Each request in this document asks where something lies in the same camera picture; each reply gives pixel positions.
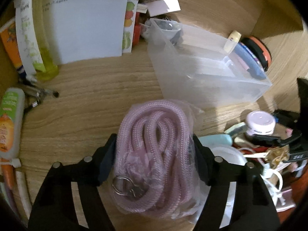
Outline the gold foil wrapper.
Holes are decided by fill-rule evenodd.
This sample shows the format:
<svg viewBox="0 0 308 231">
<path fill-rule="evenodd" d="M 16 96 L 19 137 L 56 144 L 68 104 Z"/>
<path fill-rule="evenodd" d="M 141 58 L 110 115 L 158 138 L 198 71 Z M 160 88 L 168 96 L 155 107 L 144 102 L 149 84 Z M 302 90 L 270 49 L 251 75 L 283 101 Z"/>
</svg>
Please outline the gold foil wrapper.
<svg viewBox="0 0 308 231">
<path fill-rule="evenodd" d="M 289 146 L 269 148 L 264 160 L 270 164 L 271 168 L 277 168 L 280 163 L 289 160 Z"/>
</svg>

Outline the pink lidded jar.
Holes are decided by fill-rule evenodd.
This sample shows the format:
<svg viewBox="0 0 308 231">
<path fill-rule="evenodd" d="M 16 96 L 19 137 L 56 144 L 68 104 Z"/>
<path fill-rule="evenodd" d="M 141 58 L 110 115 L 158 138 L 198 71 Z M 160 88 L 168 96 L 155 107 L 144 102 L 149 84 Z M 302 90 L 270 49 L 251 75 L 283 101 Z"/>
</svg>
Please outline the pink lidded jar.
<svg viewBox="0 0 308 231">
<path fill-rule="evenodd" d="M 245 120 L 247 131 L 246 134 L 252 135 L 272 135 L 275 129 L 276 120 L 273 115 L 264 111 L 250 112 Z"/>
</svg>

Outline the white round cream jar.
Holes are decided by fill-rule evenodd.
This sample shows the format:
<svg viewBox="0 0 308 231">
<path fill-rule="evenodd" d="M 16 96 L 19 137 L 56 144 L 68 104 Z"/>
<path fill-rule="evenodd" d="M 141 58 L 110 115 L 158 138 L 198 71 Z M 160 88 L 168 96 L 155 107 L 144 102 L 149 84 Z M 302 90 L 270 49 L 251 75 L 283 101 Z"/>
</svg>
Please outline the white round cream jar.
<svg viewBox="0 0 308 231">
<path fill-rule="evenodd" d="M 242 166 L 247 163 L 247 159 L 244 157 L 244 155 L 232 146 L 220 145 L 210 147 L 210 149 L 216 157 L 222 157 L 228 163 Z"/>
</svg>

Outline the orange lip balm tube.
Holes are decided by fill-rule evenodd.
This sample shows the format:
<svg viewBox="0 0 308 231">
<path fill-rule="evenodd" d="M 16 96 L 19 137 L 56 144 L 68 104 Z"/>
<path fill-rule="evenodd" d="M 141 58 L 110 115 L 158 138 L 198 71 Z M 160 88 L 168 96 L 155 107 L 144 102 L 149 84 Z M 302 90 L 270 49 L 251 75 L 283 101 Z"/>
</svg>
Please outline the orange lip balm tube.
<svg viewBox="0 0 308 231">
<path fill-rule="evenodd" d="M 11 165 L 1 165 L 5 183 L 10 190 L 13 190 L 15 186 L 14 167 Z"/>
</svg>

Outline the blue patchwork pouch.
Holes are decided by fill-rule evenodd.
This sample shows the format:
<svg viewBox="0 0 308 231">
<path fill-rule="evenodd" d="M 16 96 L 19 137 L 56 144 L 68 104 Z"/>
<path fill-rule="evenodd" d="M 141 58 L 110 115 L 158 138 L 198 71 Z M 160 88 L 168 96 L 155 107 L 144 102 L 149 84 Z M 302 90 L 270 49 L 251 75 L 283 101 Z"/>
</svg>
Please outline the blue patchwork pouch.
<svg viewBox="0 0 308 231">
<path fill-rule="evenodd" d="M 232 54 L 252 78 L 257 80 L 265 80 L 267 78 L 257 57 L 244 44 L 238 43 L 233 49 Z"/>
</svg>

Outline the black orange round case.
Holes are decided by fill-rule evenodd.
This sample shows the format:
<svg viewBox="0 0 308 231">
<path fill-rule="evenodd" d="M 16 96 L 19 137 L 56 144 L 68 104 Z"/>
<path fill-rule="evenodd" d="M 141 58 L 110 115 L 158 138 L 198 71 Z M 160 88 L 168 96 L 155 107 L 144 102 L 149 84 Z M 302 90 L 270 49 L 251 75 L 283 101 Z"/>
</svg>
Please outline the black orange round case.
<svg viewBox="0 0 308 231">
<path fill-rule="evenodd" d="M 243 43 L 256 56 L 264 71 L 267 71 L 272 62 L 271 53 L 267 46 L 253 35 L 244 37 L 241 40 L 241 43 Z"/>
</svg>

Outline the metal nail clippers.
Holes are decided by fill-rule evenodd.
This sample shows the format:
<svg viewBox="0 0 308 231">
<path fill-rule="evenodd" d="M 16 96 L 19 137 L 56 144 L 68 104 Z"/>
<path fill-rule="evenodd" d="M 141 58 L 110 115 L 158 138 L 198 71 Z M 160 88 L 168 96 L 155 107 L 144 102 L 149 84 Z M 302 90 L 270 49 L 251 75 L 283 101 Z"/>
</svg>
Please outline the metal nail clippers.
<svg viewBox="0 0 308 231">
<path fill-rule="evenodd" d="M 53 98 L 59 98 L 59 92 L 57 92 L 56 90 L 50 90 L 40 88 L 35 85 L 24 84 L 18 84 L 17 87 L 23 90 L 26 96 L 26 105 L 29 108 L 34 108 L 40 105 L 48 96 L 51 96 Z"/>
</svg>

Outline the green orange tube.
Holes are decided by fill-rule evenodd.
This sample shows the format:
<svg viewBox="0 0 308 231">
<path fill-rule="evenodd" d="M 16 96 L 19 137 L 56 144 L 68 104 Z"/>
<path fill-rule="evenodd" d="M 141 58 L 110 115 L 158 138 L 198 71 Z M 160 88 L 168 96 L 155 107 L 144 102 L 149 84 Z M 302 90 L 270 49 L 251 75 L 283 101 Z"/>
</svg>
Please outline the green orange tube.
<svg viewBox="0 0 308 231">
<path fill-rule="evenodd" d="M 20 167 L 21 126 L 25 94 L 22 89 L 9 88 L 1 101 L 1 164 Z"/>
</svg>

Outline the cream small lotion bottle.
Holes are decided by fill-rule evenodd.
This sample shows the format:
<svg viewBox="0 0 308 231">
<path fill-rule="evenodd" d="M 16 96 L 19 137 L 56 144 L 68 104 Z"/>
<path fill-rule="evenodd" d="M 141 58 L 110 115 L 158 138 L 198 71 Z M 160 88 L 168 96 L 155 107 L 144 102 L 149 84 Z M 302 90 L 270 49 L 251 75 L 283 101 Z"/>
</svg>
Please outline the cream small lotion bottle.
<svg viewBox="0 0 308 231">
<path fill-rule="evenodd" d="M 227 53 L 231 53 L 236 47 L 236 45 L 239 43 L 241 37 L 242 37 L 242 34 L 240 34 L 236 30 L 233 30 L 231 34 L 228 36 L 228 40 L 226 41 L 223 49 Z"/>
</svg>

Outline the clear plastic storage bin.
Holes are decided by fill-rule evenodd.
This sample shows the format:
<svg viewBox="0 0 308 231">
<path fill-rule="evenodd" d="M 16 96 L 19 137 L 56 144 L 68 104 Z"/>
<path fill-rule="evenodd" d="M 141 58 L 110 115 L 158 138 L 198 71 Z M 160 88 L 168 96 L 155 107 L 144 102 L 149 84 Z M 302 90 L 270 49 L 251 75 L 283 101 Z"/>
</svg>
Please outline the clear plastic storage bin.
<svg viewBox="0 0 308 231">
<path fill-rule="evenodd" d="M 151 19 L 148 55 L 164 98 L 220 107 L 254 103 L 271 87 L 268 77 L 252 78 L 232 52 L 223 49 L 227 38 L 179 24 L 181 38 L 173 45 Z"/>
</svg>

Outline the yellow green spray bottle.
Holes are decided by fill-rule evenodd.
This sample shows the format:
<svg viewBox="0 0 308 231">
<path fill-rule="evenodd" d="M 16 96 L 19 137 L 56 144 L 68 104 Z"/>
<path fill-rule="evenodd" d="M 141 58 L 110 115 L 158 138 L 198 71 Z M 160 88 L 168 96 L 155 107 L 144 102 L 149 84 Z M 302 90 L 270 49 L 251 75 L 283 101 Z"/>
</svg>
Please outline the yellow green spray bottle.
<svg viewBox="0 0 308 231">
<path fill-rule="evenodd" d="M 42 64 L 45 70 L 37 70 L 36 77 L 40 81 L 48 81 L 55 78 L 59 74 L 57 64 L 55 64 L 50 53 L 50 46 L 48 43 L 47 35 L 44 27 L 43 20 L 43 0 L 32 0 L 32 12 L 35 37 L 39 48 L 39 53 L 42 59 Z"/>
</svg>

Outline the glass bowl of trinkets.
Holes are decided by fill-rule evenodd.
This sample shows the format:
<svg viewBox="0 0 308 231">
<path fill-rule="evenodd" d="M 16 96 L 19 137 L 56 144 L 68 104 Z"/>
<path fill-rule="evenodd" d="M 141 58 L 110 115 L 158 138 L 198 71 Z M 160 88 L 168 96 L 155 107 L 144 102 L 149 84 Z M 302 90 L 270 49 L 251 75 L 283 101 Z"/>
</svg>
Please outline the glass bowl of trinkets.
<svg viewBox="0 0 308 231">
<path fill-rule="evenodd" d="M 181 38 L 181 25 L 177 21 L 152 18 L 163 34 L 173 45 L 176 45 Z M 141 24 L 141 36 L 147 41 L 150 37 L 151 19 Z"/>
</svg>

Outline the pink white small box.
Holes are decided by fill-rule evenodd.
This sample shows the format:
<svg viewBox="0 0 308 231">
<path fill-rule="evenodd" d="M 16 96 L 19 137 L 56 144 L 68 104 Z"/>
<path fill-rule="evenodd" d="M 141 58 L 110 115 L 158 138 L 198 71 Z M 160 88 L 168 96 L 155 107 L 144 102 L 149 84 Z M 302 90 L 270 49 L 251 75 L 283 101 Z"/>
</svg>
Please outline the pink white small box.
<svg viewBox="0 0 308 231">
<path fill-rule="evenodd" d="M 178 0 L 156 0 L 147 4 L 147 11 L 150 17 L 180 11 Z"/>
</svg>

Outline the white standing paper folder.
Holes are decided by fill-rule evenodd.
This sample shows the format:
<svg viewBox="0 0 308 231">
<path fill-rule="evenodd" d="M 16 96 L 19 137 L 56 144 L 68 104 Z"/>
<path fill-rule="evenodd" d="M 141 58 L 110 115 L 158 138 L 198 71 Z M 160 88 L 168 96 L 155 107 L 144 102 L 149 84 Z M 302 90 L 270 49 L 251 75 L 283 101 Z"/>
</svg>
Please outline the white standing paper folder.
<svg viewBox="0 0 308 231">
<path fill-rule="evenodd" d="M 126 4 L 127 0 L 42 0 L 55 62 L 121 56 Z"/>
</svg>

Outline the fruit pattern box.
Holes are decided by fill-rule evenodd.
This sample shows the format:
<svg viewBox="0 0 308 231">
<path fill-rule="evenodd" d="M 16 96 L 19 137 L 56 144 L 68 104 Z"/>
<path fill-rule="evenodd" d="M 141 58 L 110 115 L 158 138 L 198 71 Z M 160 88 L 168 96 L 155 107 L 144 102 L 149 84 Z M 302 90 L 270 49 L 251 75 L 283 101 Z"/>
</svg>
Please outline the fruit pattern box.
<svg viewBox="0 0 308 231">
<path fill-rule="evenodd" d="M 133 44 L 134 26 L 138 0 L 127 0 L 124 30 L 122 39 L 122 53 L 130 53 Z"/>
</svg>

